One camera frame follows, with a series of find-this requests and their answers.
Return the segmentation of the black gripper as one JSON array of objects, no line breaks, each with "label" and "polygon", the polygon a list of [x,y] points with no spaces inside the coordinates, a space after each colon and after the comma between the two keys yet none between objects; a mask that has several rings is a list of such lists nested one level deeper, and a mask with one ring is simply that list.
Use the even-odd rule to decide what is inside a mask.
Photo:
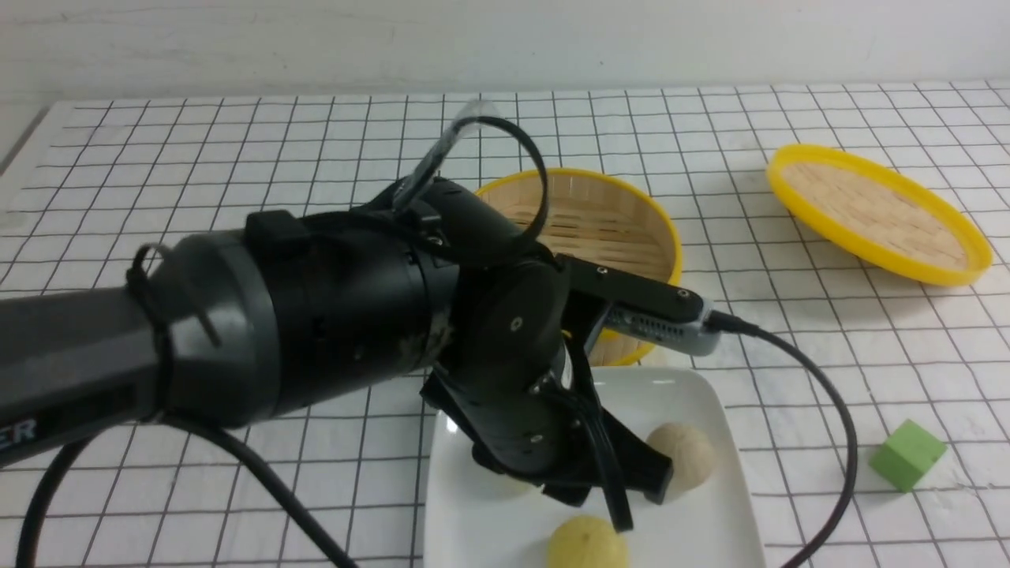
[{"label": "black gripper", "polygon": [[661,506],[672,460],[600,406],[581,344],[604,303],[571,293],[576,263],[536,241],[491,261],[520,229],[444,177],[396,220],[417,241],[395,271],[397,346],[432,370],[421,395],[469,436],[473,460],[565,506],[613,480]]}]

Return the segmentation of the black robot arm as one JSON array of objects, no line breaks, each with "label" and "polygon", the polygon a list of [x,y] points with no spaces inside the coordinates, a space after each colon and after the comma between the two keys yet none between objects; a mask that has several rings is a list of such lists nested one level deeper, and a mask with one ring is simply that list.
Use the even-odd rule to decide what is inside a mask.
[{"label": "black robot arm", "polygon": [[119,288],[2,302],[2,464],[140,423],[238,429],[417,370],[473,459],[567,506],[652,501],[671,461],[603,410],[598,332],[685,323],[692,293],[549,251],[454,182],[252,213]]}]

